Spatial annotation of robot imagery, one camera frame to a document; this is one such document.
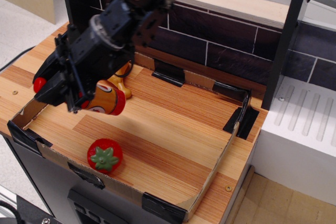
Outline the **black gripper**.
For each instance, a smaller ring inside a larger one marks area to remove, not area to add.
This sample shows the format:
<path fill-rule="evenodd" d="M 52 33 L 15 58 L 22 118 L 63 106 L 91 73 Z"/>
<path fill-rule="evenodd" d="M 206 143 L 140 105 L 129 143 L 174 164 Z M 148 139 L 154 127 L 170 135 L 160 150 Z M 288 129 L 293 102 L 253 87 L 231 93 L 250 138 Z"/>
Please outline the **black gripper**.
<path fill-rule="evenodd" d="M 53 106 L 68 104 L 70 89 L 77 89 L 92 100 L 99 81 L 108 80 L 126 63 L 132 70 L 134 25 L 131 18 L 93 16 L 64 56 L 54 51 L 38 69 L 33 78 L 34 99 Z"/>

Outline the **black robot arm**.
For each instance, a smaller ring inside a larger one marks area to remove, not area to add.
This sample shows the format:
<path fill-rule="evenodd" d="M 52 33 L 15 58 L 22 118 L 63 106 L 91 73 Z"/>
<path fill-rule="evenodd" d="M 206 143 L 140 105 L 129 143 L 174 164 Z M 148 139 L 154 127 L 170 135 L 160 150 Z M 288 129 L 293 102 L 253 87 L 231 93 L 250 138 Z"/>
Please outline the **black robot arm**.
<path fill-rule="evenodd" d="M 35 100 L 77 112 L 94 98 L 96 85 L 134 61 L 135 47 L 147 46 L 175 0 L 111 0 L 87 29 L 69 25 L 56 49 L 34 76 Z"/>

